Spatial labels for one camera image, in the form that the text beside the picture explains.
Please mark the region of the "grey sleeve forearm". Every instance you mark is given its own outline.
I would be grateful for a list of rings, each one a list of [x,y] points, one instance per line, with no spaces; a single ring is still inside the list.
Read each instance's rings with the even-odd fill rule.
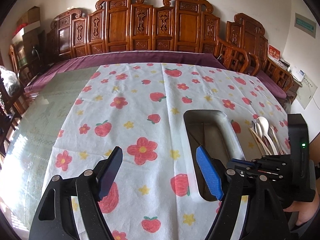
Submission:
[[[312,160],[309,160],[309,168],[310,168],[311,188],[316,191],[315,200],[317,203],[317,209],[311,219],[311,224],[309,226],[309,229],[313,231],[319,231],[319,192],[316,187],[316,180],[319,179],[319,164],[315,165]]]

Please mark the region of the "person's right hand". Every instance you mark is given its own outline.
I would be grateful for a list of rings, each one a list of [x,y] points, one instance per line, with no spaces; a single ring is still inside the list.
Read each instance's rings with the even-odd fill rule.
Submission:
[[[298,212],[296,226],[301,226],[308,222],[316,213],[319,207],[319,194],[316,191],[312,202],[294,201],[289,207],[284,209],[285,212]]]

